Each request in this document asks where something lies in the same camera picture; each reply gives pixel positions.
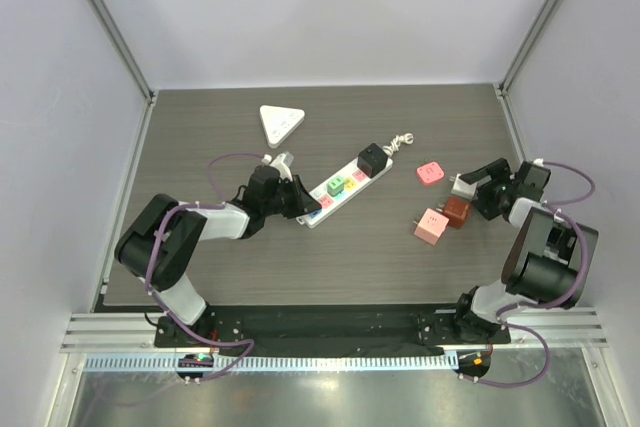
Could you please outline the small pink cube plug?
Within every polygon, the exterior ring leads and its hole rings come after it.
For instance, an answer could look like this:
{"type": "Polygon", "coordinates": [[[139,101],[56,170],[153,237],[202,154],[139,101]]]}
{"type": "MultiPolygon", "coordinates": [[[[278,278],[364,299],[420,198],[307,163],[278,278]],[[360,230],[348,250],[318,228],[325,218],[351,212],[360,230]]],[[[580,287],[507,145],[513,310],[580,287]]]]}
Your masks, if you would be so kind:
{"type": "Polygon", "coordinates": [[[442,180],[445,176],[444,170],[436,161],[427,162],[416,169],[418,179],[424,185],[431,185],[442,180]]]}

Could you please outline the white power strip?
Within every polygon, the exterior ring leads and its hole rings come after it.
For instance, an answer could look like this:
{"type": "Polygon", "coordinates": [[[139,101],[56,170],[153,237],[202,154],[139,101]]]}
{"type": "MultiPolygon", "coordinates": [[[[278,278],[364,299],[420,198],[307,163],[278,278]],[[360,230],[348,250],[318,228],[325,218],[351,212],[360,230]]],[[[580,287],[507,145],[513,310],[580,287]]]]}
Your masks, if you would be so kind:
{"type": "Polygon", "coordinates": [[[297,217],[296,221],[310,229],[319,226],[350,200],[362,193],[369,185],[380,179],[392,166],[393,160],[388,158],[383,169],[371,178],[358,167],[358,158],[352,159],[310,191],[311,197],[319,203],[320,208],[310,214],[297,217]],[[336,180],[342,180],[342,190],[332,194],[329,187],[335,184],[336,180]]]}

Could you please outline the white charger plug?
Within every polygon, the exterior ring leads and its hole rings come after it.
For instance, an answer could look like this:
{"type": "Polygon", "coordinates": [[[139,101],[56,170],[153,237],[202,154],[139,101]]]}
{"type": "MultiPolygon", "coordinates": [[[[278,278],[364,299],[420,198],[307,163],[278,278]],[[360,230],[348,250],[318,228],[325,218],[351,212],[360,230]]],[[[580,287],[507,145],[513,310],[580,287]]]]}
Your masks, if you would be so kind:
{"type": "Polygon", "coordinates": [[[459,175],[451,176],[449,180],[451,181],[451,195],[459,197],[467,202],[471,202],[474,199],[477,190],[477,183],[467,183],[466,181],[461,180],[459,175]]]}

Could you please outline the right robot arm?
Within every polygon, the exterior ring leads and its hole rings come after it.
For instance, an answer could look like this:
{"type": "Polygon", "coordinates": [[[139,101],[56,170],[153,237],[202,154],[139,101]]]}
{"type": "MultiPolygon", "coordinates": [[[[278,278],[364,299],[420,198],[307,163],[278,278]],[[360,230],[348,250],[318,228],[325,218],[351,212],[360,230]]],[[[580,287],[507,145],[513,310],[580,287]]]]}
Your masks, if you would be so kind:
{"type": "Polygon", "coordinates": [[[543,159],[524,161],[512,171],[499,158],[452,181],[452,193],[468,200],[484,219],[502,217],[518,229],[500,279],[459,297],[450,320],[453,335],[466,343],[490,340],[510,315],[526,308],[573,308],[584,290],[599,232],[572,220],[562,208],[593,195],[593,179],[573,166],[543,159]],[[568,200],[545,200],[553,167],[579,175],[589,190],[568,200]]]}

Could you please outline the black cube plug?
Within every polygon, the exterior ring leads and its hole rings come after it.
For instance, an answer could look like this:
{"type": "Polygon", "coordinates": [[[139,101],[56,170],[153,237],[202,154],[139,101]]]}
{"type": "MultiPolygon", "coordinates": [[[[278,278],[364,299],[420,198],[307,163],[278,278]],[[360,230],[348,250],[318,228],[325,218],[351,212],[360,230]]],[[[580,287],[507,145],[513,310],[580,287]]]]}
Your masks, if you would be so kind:
{"type": "Polygon", "coordinates": [[[386,167],[389,157],[376,143],[365,147],[357,157],[357,168],[367,177],[374,178],[386,167]]]}

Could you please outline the green cube plug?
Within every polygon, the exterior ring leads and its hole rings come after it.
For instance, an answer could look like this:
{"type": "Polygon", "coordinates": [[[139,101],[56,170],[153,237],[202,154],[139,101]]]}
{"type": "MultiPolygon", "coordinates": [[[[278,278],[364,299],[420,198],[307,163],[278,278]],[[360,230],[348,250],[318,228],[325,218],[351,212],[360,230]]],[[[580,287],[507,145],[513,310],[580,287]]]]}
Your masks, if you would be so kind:
{"type": "Polygon", "coordinates": [[[328,181],[326,185],[327,193],[331,197],[336,197],[341,194],[345,189],[345,179],[342,176],[335,176],[328,181]]]}

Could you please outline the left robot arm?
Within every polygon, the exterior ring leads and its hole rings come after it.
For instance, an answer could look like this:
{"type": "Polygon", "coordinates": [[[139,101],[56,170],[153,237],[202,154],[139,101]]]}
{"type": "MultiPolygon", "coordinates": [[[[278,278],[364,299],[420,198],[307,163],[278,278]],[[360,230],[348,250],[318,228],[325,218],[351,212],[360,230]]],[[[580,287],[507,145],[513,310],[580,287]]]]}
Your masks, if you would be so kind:
{"type": "Polygon", "coordinates": [[[185,203],[157,194],[118,240],[114,257],[141,280],[147,295],[166,313],[188,345],[205,344],[212,334],[208,303],[197,292],[187,268],[199,243],[245,240],[266,219],[296,219],[321,209],[300,177],[259,166],[235,197],[220,204],[185,203]]]}

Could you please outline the white triangular socket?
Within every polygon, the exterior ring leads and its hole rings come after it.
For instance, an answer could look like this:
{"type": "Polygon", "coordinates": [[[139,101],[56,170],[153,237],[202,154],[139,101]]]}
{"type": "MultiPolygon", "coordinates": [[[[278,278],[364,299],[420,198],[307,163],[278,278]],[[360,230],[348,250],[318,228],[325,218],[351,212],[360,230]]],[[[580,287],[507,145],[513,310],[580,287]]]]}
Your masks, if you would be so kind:
{"type": "Polygon", "coordinates": [[[272,105],[262,105],[259,116],[267,144],[270,148],[280,146],[305,119],[305,111],[272,105]]]}

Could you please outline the red fish cube plug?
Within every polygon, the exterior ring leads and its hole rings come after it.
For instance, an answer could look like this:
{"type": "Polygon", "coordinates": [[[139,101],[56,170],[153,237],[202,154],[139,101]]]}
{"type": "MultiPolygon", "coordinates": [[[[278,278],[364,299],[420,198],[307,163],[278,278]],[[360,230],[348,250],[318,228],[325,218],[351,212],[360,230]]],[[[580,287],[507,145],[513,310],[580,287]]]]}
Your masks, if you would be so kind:
{"type": "Polygon", "coordinates": [[[448,225],[460,229],[471,213],[471,203],[463,198],[451,195],[446,202],[439,204],[436,210],[448,219],[448,225]]]}

